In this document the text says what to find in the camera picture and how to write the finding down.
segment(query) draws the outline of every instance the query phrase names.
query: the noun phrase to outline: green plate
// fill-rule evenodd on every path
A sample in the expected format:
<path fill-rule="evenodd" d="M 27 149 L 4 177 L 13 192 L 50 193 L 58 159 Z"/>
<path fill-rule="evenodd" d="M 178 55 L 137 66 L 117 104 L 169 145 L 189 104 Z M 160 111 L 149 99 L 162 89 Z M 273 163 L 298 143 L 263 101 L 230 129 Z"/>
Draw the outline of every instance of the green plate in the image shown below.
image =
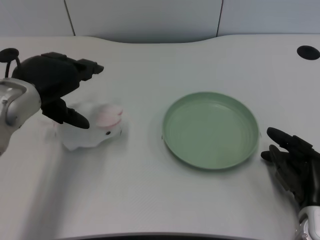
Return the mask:
<path fill-rule="evenodd" d="M 198 92 L 176 101 L 166 112 L 162 135 L 174 155 L 198 168 L 225 169 L 255 151 L 259 127 L 238 100 Z"/>

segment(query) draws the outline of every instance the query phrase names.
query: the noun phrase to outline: white stuffed toy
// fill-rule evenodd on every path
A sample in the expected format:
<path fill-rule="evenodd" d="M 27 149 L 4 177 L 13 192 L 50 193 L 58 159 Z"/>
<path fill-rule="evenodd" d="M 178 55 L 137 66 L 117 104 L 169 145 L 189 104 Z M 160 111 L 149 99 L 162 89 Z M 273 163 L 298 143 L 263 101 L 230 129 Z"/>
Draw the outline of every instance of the white stuffed toy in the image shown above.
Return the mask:
<path fill-rule="evenodd" d="M 121 134 L 121 107 L 109 103 L 83 102 L 70 108 L 81 113 L 90 123 L 89 129 L 78 128 L 65 122 L 58 124 L 57 135 L 70 151 L 77 148 L 94 148 L 102 141 Z"/>

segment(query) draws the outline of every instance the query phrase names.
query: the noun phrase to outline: white table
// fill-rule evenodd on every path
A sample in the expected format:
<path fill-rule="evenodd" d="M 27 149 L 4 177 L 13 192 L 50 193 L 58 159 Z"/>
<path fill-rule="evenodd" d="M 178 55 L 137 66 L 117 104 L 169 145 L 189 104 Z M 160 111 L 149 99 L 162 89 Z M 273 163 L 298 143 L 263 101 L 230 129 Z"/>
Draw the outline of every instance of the white table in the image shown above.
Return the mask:
<path fill-rule="evenodd" d="M 29 119 L 0 158 L 0 238 L 173 232 L 292 239 L 297 206 L 259 153 L 272 143 L 270 126 L 320 150 L 320 59 L 299 57 L 301 45 L 320 49 L 320 35 L 237 35 L 182 44 L 0 38 L 0 49 L 19 49 L 22 61 L 54 51 L 103 65 L 101 74 L 64 99 L 120 104 L 128 126 L 119 139 L 68 152 L 40 112 Z M 0 76 L 4 72 L 2 64 Z M 251 160 L 202 171 L 168 153 L 161 139 L 166 109 L 199 91 L 233 96 L 252 110 L 261 138 Z"/>

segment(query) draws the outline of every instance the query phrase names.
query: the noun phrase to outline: black hole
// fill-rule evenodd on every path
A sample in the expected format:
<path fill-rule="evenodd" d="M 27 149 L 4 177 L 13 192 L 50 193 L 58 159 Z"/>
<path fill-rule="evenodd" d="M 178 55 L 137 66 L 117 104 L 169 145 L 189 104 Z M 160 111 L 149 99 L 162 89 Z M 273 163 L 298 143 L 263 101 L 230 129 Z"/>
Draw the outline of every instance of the black hole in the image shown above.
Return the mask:
<path fill-rule="evenodd" d="M 303 59 L 317 60 L 318 58 L 320 58 L 320 52 L 313 46 L 300 46 L 298 47 L 296 52 Z"/>

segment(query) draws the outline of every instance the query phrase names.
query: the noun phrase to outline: pink ear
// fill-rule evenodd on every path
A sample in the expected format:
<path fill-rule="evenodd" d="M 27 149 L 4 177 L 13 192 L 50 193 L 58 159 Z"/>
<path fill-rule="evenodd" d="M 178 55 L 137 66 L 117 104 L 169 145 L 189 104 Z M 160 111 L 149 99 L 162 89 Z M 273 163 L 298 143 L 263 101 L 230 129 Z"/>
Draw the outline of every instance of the pink ear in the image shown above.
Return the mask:
<path fill-rule="evenodd" d="M 113 127 L 121 122 L 121 107 L 112 104 L 103 105 L 98 113 L 96 125 L 101 128 Z"/>

